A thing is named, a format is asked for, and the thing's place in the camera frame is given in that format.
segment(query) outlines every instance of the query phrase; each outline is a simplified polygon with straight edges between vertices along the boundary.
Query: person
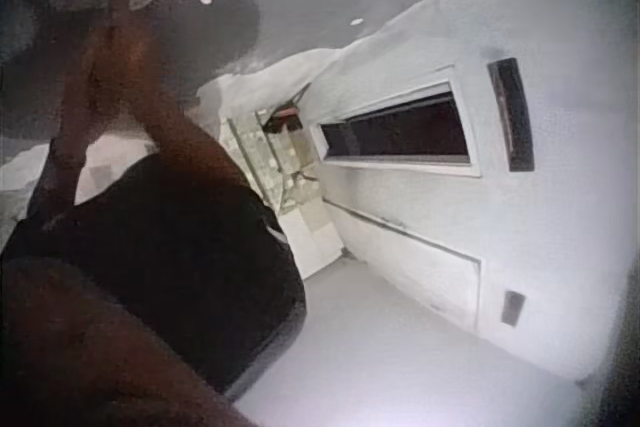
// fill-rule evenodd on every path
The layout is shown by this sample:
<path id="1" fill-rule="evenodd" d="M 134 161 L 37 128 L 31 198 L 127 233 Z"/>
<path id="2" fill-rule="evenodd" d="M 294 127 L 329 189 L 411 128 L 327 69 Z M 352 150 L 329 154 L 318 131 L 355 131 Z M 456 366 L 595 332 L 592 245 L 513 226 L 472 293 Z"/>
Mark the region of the person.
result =
<path id="1" fill-rule="evenodd" d="M 301 328 L 300 275 L 273 212 L 163 92 L 146 24 L 128 0 L 110 5 L 2 253 L 5 418 L 252 425 L 230 400 Z M 118 105 L 158 152 L 74 205 L 86 150 Z"/>

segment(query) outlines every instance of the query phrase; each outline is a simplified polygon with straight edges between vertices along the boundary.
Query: white wall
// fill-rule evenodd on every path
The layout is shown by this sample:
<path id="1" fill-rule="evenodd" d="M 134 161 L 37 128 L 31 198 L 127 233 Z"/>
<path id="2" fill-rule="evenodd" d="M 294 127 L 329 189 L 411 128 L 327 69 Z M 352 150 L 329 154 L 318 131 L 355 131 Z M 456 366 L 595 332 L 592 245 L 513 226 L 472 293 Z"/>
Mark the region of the white wall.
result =
<path id="1" fill-rule="evenodd" d="M 635 0 L 425 0 L 348 48 L 301 105 L 312 123 L 454 66 L 482 177 L 325 165 L 325 195 L 479 258 L 479 334 L 571 379 L 603 358 L 637 249 L 635 8 Z M 486 69 L 512 56 L 529 103 L 532 173 L 508 172 Z M 507 289 L 527 296 L 515 329 L 500 322 Z"/>

